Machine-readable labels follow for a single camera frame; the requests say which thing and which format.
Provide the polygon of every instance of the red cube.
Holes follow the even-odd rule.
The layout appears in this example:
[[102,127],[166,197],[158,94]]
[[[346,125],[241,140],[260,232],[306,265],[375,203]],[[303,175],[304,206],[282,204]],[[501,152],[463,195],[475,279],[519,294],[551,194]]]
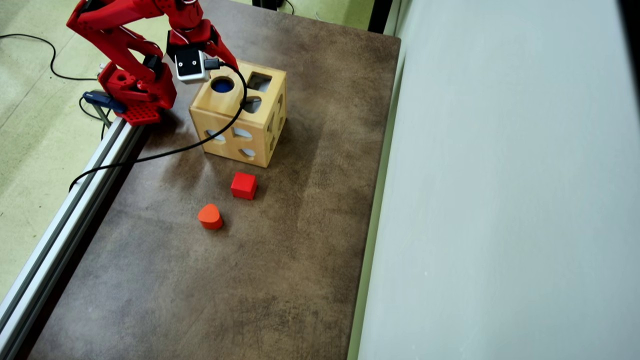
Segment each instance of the red cube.
[[231,184],[231,193],[233,193],[235,197],[253,200],[257,187],[258,180],[256,180],[255,175],[236,172],[234,182]]

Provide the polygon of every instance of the orange heart-shaped block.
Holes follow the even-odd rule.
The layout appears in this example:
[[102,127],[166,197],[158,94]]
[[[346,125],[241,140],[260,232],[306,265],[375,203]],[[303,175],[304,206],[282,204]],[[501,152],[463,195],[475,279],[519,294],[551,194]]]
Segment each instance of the orange heart-shaped block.
[[222,227],[220,211],[214,204],[206,205],[198,214],[198,220],[205,229],[219,229]]

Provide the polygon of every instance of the red block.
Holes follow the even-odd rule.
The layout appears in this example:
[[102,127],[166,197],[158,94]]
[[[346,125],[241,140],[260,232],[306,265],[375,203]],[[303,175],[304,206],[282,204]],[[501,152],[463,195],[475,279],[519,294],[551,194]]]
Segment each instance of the red block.
[[254,175],[236,172],[234,182],[231,184],[231,193],[233,193],[235,197],[253,200],[257,187],[258,180],[256,180]]
[[205,229],[219,229],[222,227],[222,217],[214,204],[206,205],[198,214],[198,220]]

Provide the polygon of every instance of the floor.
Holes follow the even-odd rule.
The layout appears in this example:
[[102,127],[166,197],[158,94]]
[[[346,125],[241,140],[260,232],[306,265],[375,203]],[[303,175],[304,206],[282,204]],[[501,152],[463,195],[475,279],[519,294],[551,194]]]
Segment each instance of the floor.
[[[366,29],[373,3],[289,1],[295,15],[360,29]],[[2,0],[0,35],[26,33],[46,38],[58,51],[58,73],[93,77],[99,65],[108,60],[65,26],[76,3]],[[285,3],[280,11],[290,12],[291,6]],[[129,27],[163,44],[169,25],[160,17]],[[99,88],[98,83],[57,78],[49,70],[51,55],[51,48],[37,40],[0,39],[0,79],[5,89],[0,97],[0,299],[66,197],[69,183],[100,142],[102,123],[78,107],[82,93]]]

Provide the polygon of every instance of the wooden box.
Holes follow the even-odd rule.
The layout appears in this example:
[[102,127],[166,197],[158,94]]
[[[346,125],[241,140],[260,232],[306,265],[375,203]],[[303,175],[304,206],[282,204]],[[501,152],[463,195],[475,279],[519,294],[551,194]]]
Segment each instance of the wooden box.
[[[287,119],[286,73],[238,61],[247,89],[247,103],[236,122],[203,144],[205,152],[267,167]],[[236,114],[243,97],[240,77],[228,67],[211,71],[189,107],[200,139],[222,129]]]

